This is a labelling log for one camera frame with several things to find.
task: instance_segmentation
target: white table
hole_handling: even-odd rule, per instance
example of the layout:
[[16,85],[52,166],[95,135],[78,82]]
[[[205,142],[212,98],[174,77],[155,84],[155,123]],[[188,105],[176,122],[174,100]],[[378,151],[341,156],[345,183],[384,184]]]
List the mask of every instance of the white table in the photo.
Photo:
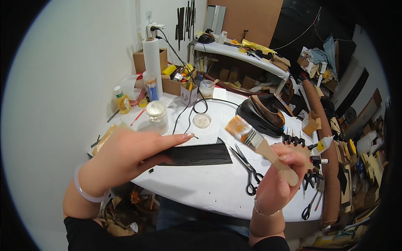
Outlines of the white table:
[[271,72],[272,74],[274,74],[282,79],[275,91],[275,93],[277,95],[279,95],[282,88],[285,86],[285,83],[290,75],[289,71],[285,72],[281,68],[277,67],[276,65],[262,60],[260,57],[259,57],[260,60],[258,60],[255,57],[247,56],[247,54],[239,52],[239,48],[237,48],[237,47],[230,46],[230,45],[220,45],[217,42],[204,44],[204,45],[201,43],[196,43],[195,45],[190,45],[190,50],[189,50],[190,62],[189,63],[191,65],[194,65],[193,50],[207,52],[207,53],[220,54],[220,55],[225,55],[228,57],[237,58],[239,60],[248,62],[254,66],[257,66],[261,69],[264,69],[268,72]]
[[[236,104],[241,104],[241,102],[247,98],[232,92],[224,91],[224,93],[226,93],[226,100]],[[164,93],[161,100],[166,102],[167,105],[174,105],[174,108],[168,109],[169,130],[167,134],[171,134],[174,121],[177,115],[183,110],[184,105],[180,103],[180,97],[167,93]],[[205,110],[204,107],[205,105],[200,102],[197,104],[196,109],[202,112]],[[219,101],[208,101],[208,107],[207,114],[212,118],[211,125],[207,129],[198,129],[192,124],[188,132],[195,133],[195,135],[199,137],[199,140],[192,138],[186,142],[185,145],[214,143],[218,136],[228,145],[233,145],[235,140],[224,130],[224,127],[228,121],[235,116],[235,106]],[[118,125],[123,121],[130,125],[141,110],[141,108],[135,107],[127,115],[116,115],[109,123],[103,126],[103,129],[99,133],[100,136],[102,137],[113,123]],[[188,108],[180,116],[175,133],[183,133],[188,127],[189,113],[190,109]],[[295,128],[296,132],[301,131],[302,122],[300,120],[295,117],[289,117],[285,113],[283,114],[285,116],[286,126]],[[148,124],[147,115],[143,113],[133,124],[132,128],[136,131],[147,131]],[[318,141],[316,133],[314,133],[313,139],[305,134],[303,134],[303,138],[306,141],[306,145]],[[274,139],[266,136],[266,139],[270,144],[281,142],[281,138]],[[256,171],[264,175],[271,163],[264,160],[261,155],[254,153],[246,146],[241,145],[239,142],[236,143]],[[188,206],[232,217],[251,219],[254,197],[245,193],[247,171],[239,161],[232,156],[231,151],[229,151],[229,154],[231,155],[233,164],[188,167],[155,166],[154,172],[149,173],[146,171],[133,179],[132,182],[163,197]],[[283,209],[285,221],[303,221],[301,218],[302,211],[309,204],[315,192],[316,189],[312,189],[311,187],[307,188],[307,191],[301,188]],[[314,211],[318,197],[319,194],[312,206],[308,220],[321,218],[323,199],[320,202],[318,210]]]

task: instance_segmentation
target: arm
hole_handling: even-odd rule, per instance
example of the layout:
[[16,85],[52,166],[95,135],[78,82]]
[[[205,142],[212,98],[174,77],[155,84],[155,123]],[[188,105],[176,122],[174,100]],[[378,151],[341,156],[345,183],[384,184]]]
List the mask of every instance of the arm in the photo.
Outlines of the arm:
[[259,212],[273,216],[263,216],[253,209],[250,222],[250,238],[248,243],[253,246],[257,242],[271,236],[280,236],[285,238],[283,230],[285,229],[285,220],[282,215],[282,208],[294,197],[299,189],[304,173],[306,172],[307,158],[290,147],[282,143],[271,146],[274,152],[279,156],[282,163],[289,165],[299,176],[299,182],[291,187],[286,182],[286,178],[281,171],[270,167],[262,179],[257,189],[257,204]]
[[[82,166],[78,173],[80,186],[87,194],[101,197],[109,188],[129,182],[149,168],[169,161],[168,157],[155,154],[193,136],[192,133],[161,136],[117,129],[99,153]],[[100,203],[87,201],[78,193],[74,180],[70,182],[63,201],[64,218],[94,219],[100,224],[99,207]]]

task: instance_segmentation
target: jar with white paste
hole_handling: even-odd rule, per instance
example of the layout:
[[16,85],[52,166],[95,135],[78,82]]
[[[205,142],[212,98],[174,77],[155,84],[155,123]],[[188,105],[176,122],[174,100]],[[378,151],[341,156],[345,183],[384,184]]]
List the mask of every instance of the jar with white paste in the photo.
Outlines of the jar with white paste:
[[148,120],[156,132],[161,135],[168,131],[168,114],[166,112],[166,105],[162,101],[152,101],[147,105],[146,112]]

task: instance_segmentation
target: hand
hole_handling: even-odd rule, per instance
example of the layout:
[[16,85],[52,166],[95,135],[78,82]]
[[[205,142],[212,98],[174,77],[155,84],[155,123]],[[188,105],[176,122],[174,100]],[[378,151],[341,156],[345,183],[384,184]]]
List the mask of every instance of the hand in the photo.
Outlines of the hand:
[[80,170],[81,188],[92,196],[102,196],[109,188],[122,185],[162,162],[167,156],[156,155],[170,147],[182,144],[194,134],[161,136],[158,133],[140,133],[116,129],[97,155]]
[[300,188],[304,174],[306,173],[307,157],[282,143],[271,146],[279,156],[279,160],[292,168],[299,176],[296,186],[289,186],[282,171],[278,171],[271,165],[258,185],[257,209],[263,214],[273,214],[284,208]]

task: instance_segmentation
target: clear bangle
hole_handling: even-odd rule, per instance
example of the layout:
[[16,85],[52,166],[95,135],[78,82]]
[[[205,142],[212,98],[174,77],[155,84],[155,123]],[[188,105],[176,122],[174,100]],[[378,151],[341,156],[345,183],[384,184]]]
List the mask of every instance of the clear bangle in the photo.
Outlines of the clear bangle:
[[257,214],[260,214],[262,216],[274,216],[275,214],[277,214],[280,211],[280,209],[279,209],[278,211],[274,212],[273,214],[263,214],[263,213],[261,213],[260,211],[257,210],[257,197],[254,197],[254,210],[255,210],[255,212]]
[[81,167],[82,165],[78,166],[74,172],[74,184],[77,188],[78,193],[81,194],[81,196],[84,197],[84,199],[86,199],[87,201],[94,203],[100,203],[104,201],[106,198],[108,198],[110,194],[110,189],[106,191],[102,197],[93,197],[82,190],[80,183],[78,182],[78,173],[80,172]]

